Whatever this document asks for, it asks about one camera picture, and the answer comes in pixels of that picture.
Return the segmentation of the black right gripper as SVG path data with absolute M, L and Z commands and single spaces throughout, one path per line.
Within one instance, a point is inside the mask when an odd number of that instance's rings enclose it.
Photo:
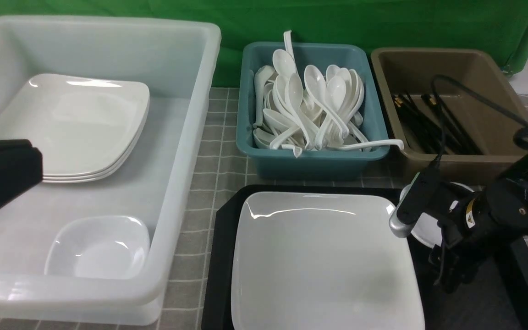
M 429 200 L 442 241 L 429 256 L 447 293 L 469 284 L 499 249 L 528 236 L 528 154 L 480 192 L 443 181 Z

